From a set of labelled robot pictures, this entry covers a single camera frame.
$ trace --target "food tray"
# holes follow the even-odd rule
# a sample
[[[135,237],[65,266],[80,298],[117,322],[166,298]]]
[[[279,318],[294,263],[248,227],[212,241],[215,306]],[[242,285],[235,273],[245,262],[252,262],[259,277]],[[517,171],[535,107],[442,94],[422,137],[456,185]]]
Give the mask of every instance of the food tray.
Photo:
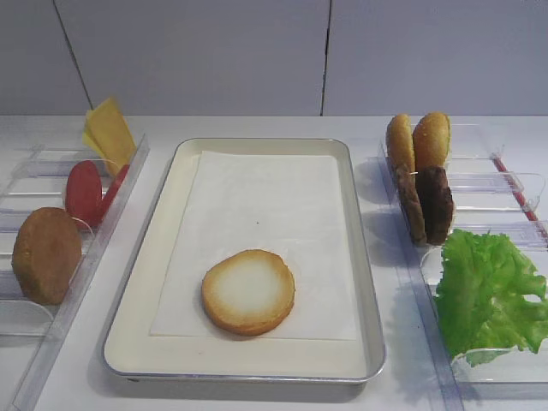
[[[27,216],[42,206],[63,207],[66,181],[72,167],[90,159],[110,185],[104,162],[91,150],[35,146],[13,169],[0,193],[0,357],[7,366],[0,378],[0,409],[30,411],[57,358],[89,283],[122,214],[149,152],[145,136],[129,172],[104,221],[95,230],[81,231],[82,258],[60,306],[41,306],[24,297],[11,270],[17,232]]]
[[[356,300],[353,312],[348,313],[358,324],[354,340],[260,337],[239,341],[219,335],[152,335],[166,271],[204,152],[247,157],[326,156],[334,161],[340,184],[336,195],[340,195],[348,239],[351,292]],[[204,235],[196,241],[208,239]],[[333,276],[343,274],[332,272]],[[192,315],[185,313],[181,320]],[[131,379],[358,385],[381,371],[384,357],[348,148],[336,140],[291,139],[196,139],[179,145],[105,337],[106,366]]]
[[[454,125],[451,144],[452,153],[446,167],[456,203],[456,216],[451,230],[458,228],[475,234],[507,234],[537,266],[538,274],[546,275],[547,224],[546,221],[538,220],[534,213],[545,187],[545,178],[523,170],[506,170],[502,160],[503,136],[486,136],[485,130],[478,126]],[[387,161],[384,142],[381,142],[378,163],[389,197],[386,207],[396,221],[447,409],[463,409],[463,397],[478,398],[483,392],[488,392],[491,397],[503,398],[504,392],[512,390],[512,387],[519,387],[513,392],[524,393],[526,396],[532,392],[536,396],[545,395],[545,384],[548,383],[548,368],[545,366],[548,363],[547,341],[543,342],[539,354],[499,349],[508,354],[475,367],[471,367],[464,356],[450,359],[438,328],[432,298],[441,279],[441,247],[416,247],[412,244],[408,222],[399,204]]]

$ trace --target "top bun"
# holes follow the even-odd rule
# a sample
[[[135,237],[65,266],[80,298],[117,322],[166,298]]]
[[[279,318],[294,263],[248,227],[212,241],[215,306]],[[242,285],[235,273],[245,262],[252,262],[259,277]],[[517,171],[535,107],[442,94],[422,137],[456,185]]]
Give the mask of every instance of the top bun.
[[[394,169],[405,164],[410,173],[415,171],[413,135],[407,114],[398,114],[388,124],[386,149]]]
[[[450,141],[451,125],[446,114],[435,111],[422,117],[413,131],[415,169],[444,167]]]

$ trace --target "white countertop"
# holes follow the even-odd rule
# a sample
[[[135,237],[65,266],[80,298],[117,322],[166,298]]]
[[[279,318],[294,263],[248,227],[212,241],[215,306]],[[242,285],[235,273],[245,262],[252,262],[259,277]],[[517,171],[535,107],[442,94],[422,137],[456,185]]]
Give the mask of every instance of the white countertop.
[[[393,220],[383,213],[386,194],[376,160],[389,117],[130,117],[151,147],[140,178],[81,304],[37,410],[362,410],[441,409],[440,392]],[[501,126],[509,135],[509,170],[548,176],[544,133],[548,117],[454,117],[453,123]],[[14,149],[31,144],[80,146],[83,117],[0,117],[2,173],[15,165]],[[333,138],[350,147],[372,274],[383,321],[387,360],[381,374],[347,402],[308,402],[299,387],[284,397],[274,389],[226,384],[132,383],[114,378],[100,360],[105,321],[148,208],[175,147],[193,137]],[[546,193],[538,215],[548,215]],[[515,401],[480,398],[465,409],[515,409]],[[521,409],[545,409],[548,401],[519,401]]]

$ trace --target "bottom bun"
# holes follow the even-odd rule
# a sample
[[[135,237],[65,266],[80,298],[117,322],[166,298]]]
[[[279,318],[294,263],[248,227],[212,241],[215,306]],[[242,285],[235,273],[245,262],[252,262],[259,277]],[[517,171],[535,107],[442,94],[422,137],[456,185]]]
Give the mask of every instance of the bottom bun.
[[[291,312],[295,280],[281,257],[246,250],[211,268],[202,281],[202,302],[211,321],[241,336],[276,328]]]

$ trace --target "toasted bun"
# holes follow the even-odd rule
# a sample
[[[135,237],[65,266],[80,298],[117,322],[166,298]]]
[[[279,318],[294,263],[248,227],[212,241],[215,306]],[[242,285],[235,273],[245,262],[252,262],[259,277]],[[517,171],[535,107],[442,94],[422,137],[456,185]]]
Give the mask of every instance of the toasted bun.
[[[38,304],[60,304],[81,257],[74,220],[61,208],[33,211],[15,240],[12,267],[23,294]]]
[[[430,166],[419,171],[415,185],[425,218],[426,238],[438,246],[447,239],[455,205],[443,167]]]
[[[386,150],[390,164],[395,169],[405,164],[410,173],[415,171],[413,135],[407,114],[393,117],[386,128]]]
[[[420,206],[419,195],[415,189],[414,175],[409,174],[405,164],[396,168],[397,192],[400,204],[407,216],[409,234],[415,244],[426,244],[425,219]]]
[[[442,112],[428,113],[413,131],[415,169],[444,167],[451,141],[450,119]]]
[[[205,312],[216,326],[257,336],[276,328],[289,315],[295,280],[278,255],[246,250],[211,268],[201,294]]]

